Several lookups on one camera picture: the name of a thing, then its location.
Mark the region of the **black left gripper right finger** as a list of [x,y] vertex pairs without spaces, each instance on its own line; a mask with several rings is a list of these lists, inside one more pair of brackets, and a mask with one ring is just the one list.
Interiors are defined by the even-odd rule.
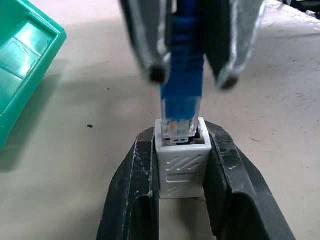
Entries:
[[293,240],[264,177],[220,126],[206,122],[211,152],[203,184],[218,240]]

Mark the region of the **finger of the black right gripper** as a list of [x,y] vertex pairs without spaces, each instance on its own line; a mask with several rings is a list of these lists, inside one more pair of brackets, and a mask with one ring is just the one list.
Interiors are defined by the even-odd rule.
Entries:
[[202,49],[216,87],[231,89],[246,68],[263,19],[264,0],[202,0]]
[[165,84],[171,70],[173,2],[121,0],[120,5],[142,73],[153,84]]

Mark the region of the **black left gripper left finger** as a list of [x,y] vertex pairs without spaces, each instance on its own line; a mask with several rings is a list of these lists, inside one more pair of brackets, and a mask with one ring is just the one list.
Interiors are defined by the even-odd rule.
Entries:
[[159,171],[155,129],[138,134],[108,188],[98,240],[158,240]]

